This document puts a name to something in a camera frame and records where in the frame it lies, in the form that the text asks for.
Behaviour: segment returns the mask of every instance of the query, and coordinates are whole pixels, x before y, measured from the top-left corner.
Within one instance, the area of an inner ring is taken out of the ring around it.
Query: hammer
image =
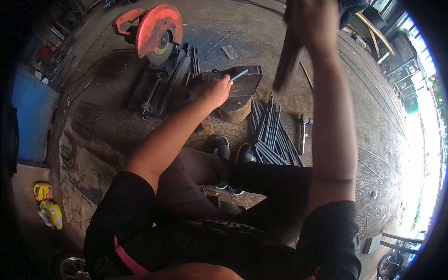
[[[311,120],[307,115],[301,115],[299,121],[302,125],[302,129],[300,131],[299,155],[303,155],[303,152],[305,151],[305,128],[307,124],[312,125],[313,120]]]

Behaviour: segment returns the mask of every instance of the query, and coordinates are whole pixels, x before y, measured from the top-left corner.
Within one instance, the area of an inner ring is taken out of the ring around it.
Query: dirt floor
[[[279,11],[284,10],[282,4],[276,1],[259,2]],[[240,65],[261,65],[263,78],[257,89],[259,97],[256,98],[265,101],[268,99],[280,58],[285,34],[282,18],[253,5],[237,9],[246,3],[232,0],[143,0],[136,4],[115,7],[108,12],[104,12],[101,6],[96,7],[87,17],[85,24],[75,32],[74,49],[64,61],[60,77],[62,84],[59,85],[64,89],[63,104],[58,108],[58,113],[64,114],[64,119],[67,119],[73,117],[81,101],[99,105],[102,110],[93,137],[123,158],[129,156],[161,120],[148,118],[145,121],[137,113],[126,108],[144,61],[137,59],[132,51],[113,52],[117,49],[133,48],[133,45],[113,33],[112,22],[130,9],[150,9],[160,3],[173,4],[180,11],[182,20],[186,23],[183,41],[198,46],[203,72]],[[225,40],[207,53],[229,33],[231,34]],[[405,156],[407,140],[404,110],[371,55],[343,31],[340,31],[338,40],[342,64],[353,96],[358,144],[403,170],[405,162],[408,161]],[[237,52],[237,59],[229,60],[220,49],[228,44]],[[312,64],[307,52],[303,54],[302,62],[312,76]],[[276,95],[276,100],[284,108],[286,129],[297,144],[299,128],[293,117],[301,114],[307,114],[311,118],[313,116],[313,97],[301,68],[296,71],[291,87],[286,93]],[[212,120],[215,133],[225,135],[229,139],[233,158],[239,146],[250,141],[249,122],[244,120],[238,124],[230,124],[216,116],[213,116]],[[60,128],[64,127],[61,120],[57,122]],[[311,130],[308,135],[303,159],[306,166],[312,166]],[[64,170],[60,168],[59,144],[58,133],[55,133],[49,147],[52,168],[57,170],[60,179],[76,180],[73,174],[67,177],[60,174]],[[203,150],[206,145],[207,136],[199,128],[185,146]],[[361,149],[359,159],[381,177],[376,176],[365,165],[359,164],[356,200],[362,249],[365,240],[371,235],[381,230],[389,233],[398,231],[402,211],[399,197],[403,174]],[[71,184],[79,189],[80,185],[76,186],[73,181]],[[221,196],[245,207],[251,207],[263,199],[263,196],[255,194],[245,193],[236,197],[211,187],[205,186],[204,189],[207,194]],[[95,202],[94,195],[83,195]],[[88,214],[86,215],[85,219],[80,218],[82,222],[86,222],[84,228],[89,222]],[[360,279],[374,278],[376,265],[384,252],[385,249],[381,249],[370,255],[361,254],[363,268]]]

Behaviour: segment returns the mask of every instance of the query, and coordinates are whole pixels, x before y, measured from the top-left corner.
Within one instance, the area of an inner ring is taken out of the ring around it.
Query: saw handle
[[[120,28],[121,25],[123,25],[127,22],[133,23],[137,18],[144,16],[147,12],[148,12],[148,10],[137,8],[137,9],[132,9],[128,12],[125,12],[124,14],[119,16],[112,24],[115,34],[121,35],[121,36],[135,35],[135,34],[132,34],[131,32],[121,30],[121,28]]]

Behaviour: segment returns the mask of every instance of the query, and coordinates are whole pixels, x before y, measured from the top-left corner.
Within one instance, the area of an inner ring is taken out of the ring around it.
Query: black shoe
[[[230,171],[230,146],[226,137],[216,136],[213,138],[210,144],[208,144],[208,153],[218,155]],[[215,187],[224,190],[227,188],[227,182],[217,184]]]
[[[255,149],[252,147],[252,145],[246,143],[241,145],[241,147],[238,149],[237,160],[235,161],[235,167],[250,161],[257,162],[257,156],[255,153]],[[234,195],[240,195],[244,193],[243,190],[233,188],[232,186],[229,186],[228,189]]]

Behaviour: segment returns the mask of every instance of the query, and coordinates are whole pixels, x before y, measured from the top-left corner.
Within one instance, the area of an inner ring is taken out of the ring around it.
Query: leg
[[[226,177],[217,155],[183,148],[159,178],[157,221],[217,218],[220,212],[197,185],[215,185]]]
[[[240,165],[231,175],[230,184],[267,198],[236,219],[280,243],[290,243],[302,227],[311,177],[311,168],[256,162]]]

